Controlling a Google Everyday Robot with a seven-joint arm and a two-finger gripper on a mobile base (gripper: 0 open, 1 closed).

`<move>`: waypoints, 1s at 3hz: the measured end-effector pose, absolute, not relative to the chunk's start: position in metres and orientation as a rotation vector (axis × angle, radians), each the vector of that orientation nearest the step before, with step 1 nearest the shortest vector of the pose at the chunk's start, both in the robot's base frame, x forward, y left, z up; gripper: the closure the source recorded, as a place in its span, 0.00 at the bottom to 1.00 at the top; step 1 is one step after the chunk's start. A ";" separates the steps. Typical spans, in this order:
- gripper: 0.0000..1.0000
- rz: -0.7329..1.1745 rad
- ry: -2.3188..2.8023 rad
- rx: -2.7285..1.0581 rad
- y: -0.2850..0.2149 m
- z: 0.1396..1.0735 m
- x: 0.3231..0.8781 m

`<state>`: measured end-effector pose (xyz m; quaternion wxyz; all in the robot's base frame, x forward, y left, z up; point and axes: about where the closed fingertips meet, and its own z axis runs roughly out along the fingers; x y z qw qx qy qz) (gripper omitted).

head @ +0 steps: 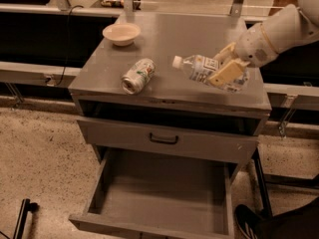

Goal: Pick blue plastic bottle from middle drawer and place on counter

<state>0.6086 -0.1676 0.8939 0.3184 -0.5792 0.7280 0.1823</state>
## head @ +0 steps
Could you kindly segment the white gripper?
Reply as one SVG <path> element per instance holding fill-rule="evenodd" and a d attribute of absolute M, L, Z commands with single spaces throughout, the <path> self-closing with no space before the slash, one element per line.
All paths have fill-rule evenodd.
<path fill-rule="evenodd" d="M 248 65 L 260 68 L 277 57 L 278 53 L 271 44 L 263 25 L 255 24 L 243 33 L 236 43 L 228 44 L 213 57 L 220 64 L 230 61 L 207 81 L 214 87 L 223 87 L 241 77 Z"/>

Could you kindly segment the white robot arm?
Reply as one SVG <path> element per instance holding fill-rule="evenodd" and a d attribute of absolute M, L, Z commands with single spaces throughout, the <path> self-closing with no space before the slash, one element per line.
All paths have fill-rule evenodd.
<path fill-rule="evenodd" d="M 223 88 L 241 78 L 247 67 L 262 67 L 291 48 L 318 40 L 319 0 L 297 0 L 261 23 L 250 27 L 233 43 L 223 48 L 214 59 L 218 70 L 207 81 Z"/>

